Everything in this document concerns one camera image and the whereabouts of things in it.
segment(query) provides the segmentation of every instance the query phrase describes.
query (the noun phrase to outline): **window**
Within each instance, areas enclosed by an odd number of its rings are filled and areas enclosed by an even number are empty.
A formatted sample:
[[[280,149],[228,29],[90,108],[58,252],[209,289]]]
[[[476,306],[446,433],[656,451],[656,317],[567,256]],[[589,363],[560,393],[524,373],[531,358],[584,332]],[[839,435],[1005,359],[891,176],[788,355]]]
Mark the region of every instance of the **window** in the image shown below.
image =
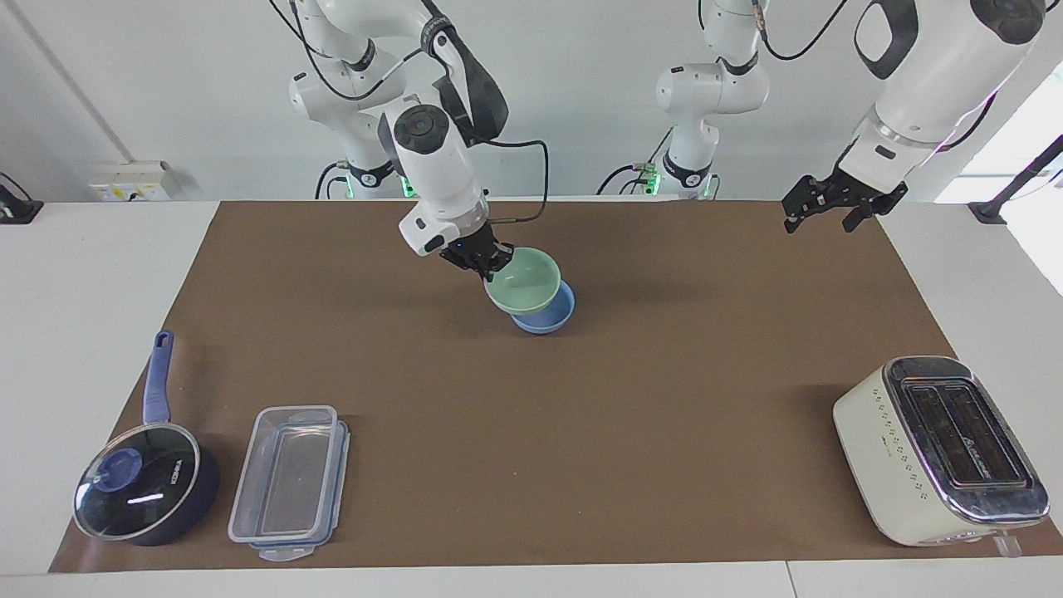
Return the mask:
[[[989,201],[1063,134],[1063,64],[1030,96],[942,192],[938,203]],[[1063,157],[1015,193],[1001,215],[1011,233],[1063,293]]]

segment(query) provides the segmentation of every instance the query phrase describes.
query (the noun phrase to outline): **brown table mat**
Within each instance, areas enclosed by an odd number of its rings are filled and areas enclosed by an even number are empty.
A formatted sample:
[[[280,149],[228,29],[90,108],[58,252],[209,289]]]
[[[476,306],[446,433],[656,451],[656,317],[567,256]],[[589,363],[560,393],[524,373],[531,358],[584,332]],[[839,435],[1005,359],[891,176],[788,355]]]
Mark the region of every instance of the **brown table mat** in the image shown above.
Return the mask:
[[[952,354],[877,222],[790,236],[775,203],[552,205],[497,230],[576,292],[533,338],[405,245],[408,207],[221,205],[167,320],[173,418],[217,456],[218,500],[167,547],[71,525],[52,571],[995,556],[892,544],[838,442],[831,407],[874,370]],[[319,404],[353,434],[339,527],[270,564],[226,535],[248,438],[267,407]],[[1018,535],[1063,553],[1050,524]]]

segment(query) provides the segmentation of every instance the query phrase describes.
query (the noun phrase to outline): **green bowl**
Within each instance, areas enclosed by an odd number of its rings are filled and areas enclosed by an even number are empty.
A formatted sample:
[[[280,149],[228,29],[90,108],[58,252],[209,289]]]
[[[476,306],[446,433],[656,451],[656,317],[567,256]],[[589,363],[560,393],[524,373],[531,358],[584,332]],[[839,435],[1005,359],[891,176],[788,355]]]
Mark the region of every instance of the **green bowl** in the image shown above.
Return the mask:
[[[546,309],[561,287],[561,269],[546,253],[518,246],[513,258],[491,281],[487,295],[500,310],[512,317],[530,317]]]

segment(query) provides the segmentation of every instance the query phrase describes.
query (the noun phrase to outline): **pan lid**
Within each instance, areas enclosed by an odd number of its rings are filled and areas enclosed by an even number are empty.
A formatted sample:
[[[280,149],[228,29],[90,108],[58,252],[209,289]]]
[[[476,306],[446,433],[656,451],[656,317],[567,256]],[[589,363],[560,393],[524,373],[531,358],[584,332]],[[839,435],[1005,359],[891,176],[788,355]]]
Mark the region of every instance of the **pan lid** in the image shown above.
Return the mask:
[[[196,440],[180,426],[125,432],[92,460],[74,494],[74,520],[88,535],[119,541],[166,519],[191,491],[199,471]]]

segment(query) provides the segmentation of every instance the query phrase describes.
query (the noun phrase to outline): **blue pan handle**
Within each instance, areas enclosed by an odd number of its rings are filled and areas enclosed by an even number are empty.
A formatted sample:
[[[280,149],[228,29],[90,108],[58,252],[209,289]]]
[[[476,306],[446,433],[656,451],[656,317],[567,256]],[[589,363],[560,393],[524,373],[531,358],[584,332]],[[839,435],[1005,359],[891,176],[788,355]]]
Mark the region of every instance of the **blue pan handle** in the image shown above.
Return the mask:
[[[173,334],[164,330],[155,337],[151,359],[148,360],[148,379],[144,386],[145,424],[170,421],[170,404],[166,400],[166,379],[170,374],[172,354]]]

